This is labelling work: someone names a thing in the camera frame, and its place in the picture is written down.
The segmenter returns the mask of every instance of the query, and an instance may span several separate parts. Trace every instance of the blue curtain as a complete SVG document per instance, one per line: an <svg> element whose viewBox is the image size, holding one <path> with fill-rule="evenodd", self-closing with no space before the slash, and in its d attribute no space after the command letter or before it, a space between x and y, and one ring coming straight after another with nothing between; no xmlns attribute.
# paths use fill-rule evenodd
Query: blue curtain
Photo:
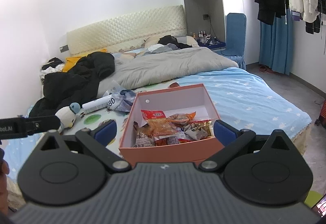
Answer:
<svg viewBox="0 0 326 224"><path fill-rule="evenodd" d="M274 18L274 24L260 22L259 64L266 65L273 71L290 74L293 57L293 26L291 11L286 11L282 18Z"/></svg>

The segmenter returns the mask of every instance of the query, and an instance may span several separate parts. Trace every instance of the open cardboard box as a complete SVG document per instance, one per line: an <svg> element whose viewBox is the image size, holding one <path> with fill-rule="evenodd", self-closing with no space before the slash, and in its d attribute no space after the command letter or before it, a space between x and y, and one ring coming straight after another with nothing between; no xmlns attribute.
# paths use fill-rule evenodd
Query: open cardboard box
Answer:
<svg viewBox="0 0 326 224"><path fill-rule="evenodd" d="M124 159L132 166L135 166L137 162L195 162L199 164L224 147L213 136L209 139L176 145L134 148L136 142L134 122L137 122L139 126L146 124L141 110L161 110L166 116L196 112L193 120L210 119L211 124L220 119L203 84L138 93L119 147Z"/></svg>

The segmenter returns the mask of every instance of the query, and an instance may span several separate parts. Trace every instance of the blue blanket with white stars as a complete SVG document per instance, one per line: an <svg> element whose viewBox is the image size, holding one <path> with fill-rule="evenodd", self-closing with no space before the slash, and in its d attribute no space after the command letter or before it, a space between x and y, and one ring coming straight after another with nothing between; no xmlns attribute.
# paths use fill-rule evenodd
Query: blue blanket with white stars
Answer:
<svg viewBox="0 0 326 224"><path fill-rule="evenodd" d="M221 116L236 129L259 135L282 129L291 139L311 123L310 116L275 93L262 78L239 68L210 71L177 80L180 86L203 83Z"/></svg>

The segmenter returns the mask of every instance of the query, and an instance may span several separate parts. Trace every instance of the baseboard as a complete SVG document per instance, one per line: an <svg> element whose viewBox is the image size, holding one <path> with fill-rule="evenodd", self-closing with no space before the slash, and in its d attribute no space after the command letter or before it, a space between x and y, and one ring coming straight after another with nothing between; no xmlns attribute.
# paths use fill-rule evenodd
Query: baseboard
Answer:
<svg viewBox="0 0 326 224"><path fill-rule="evenodd" d="M259 62L251 63L246 65L246 69L253 69L259 65Z"/></svg>
<svg viewBox="0 0 326 224"><path fill-rule="evenodd" d="M301 79L300 77L294 75L293 73L290 73L290 77L295 79L296 81L299 81L301 84L307 86L309 89L313 90L315 93L319 94L321 97L324 97L326 99L326 93L324 93L321 89L318 89L316 86L305 81L304 79Z"/></svg>

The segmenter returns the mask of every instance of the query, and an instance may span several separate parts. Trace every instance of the blue gripper pad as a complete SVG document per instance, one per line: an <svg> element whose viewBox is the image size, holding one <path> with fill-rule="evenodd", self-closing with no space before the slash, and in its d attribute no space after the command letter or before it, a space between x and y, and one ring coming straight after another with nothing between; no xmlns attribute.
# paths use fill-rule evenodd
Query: blue gripper pad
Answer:
<svg viewBox="0 0 326 224"><path fill-rule="evenodd" d="M216 120L214 123L214 135L220 141L224 147L238 138L239 130L228 125L222 120Z"/></svg>
<svg viewBox="0 0 326 224"><path fill-rule="evenodd" d="M116 134L117 123L114 120L109 120L91 132L91 136L105 147L115 138Z"/></svg>

